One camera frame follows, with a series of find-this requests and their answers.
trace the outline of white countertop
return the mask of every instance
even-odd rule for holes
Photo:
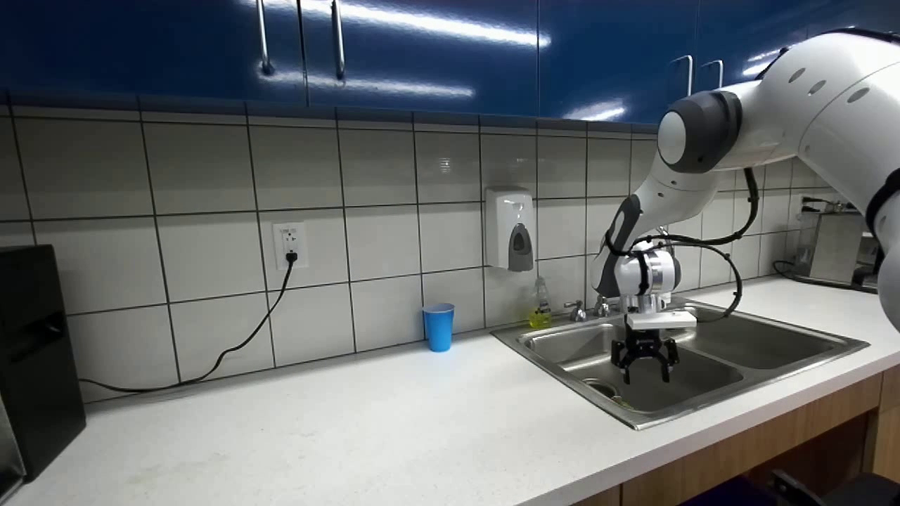
[[[405,347],[103,406],[11,506],[571,503],[900,364],[876,296],[762,281],[741,310],[869,350],[637,432],[495,337]]]

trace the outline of soap dispenser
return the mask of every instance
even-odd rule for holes
[[[534,203],[529,192],[486,192],[486,265],[534,268]]]

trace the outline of wall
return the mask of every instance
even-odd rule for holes
[[[538,272],[555,307],[593,298],[592,254],[652,147],[586,130],[3,108],[0,244],[58,248],[83,378],[166,386],[245,340],[283,281],[274,226],[304,222],[311,265],[218,375],[230,378],[420,340],[433,300],[460,307],[461,331],[519,327]],[[495,182],[538,195],[533,272],[484,265],[481,195]],[[831,195],[796,163],[762,185],[762,217],[728,248],[747,278],[796,241],[799,195]],[[741,189],[724,178],[673,231],[734,231]],[[683,286],[728,281],[710,254],[680,261]]]

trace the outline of blue cup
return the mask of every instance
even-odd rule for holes
[[[430,352],[448,352],[454,342],[454,303],[422,307],[422,327]]]

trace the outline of sink basin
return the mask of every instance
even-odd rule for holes
[[[669,383],[661,380],[657,359],[640,359],[626,386],[621,372],[612,364],[621,317],[502,331],[499,340],[637,430],[868,347],[749,314],[724,321],[707,307],[697,307],[697,321],[697,330],[673,335],[680,359]]]

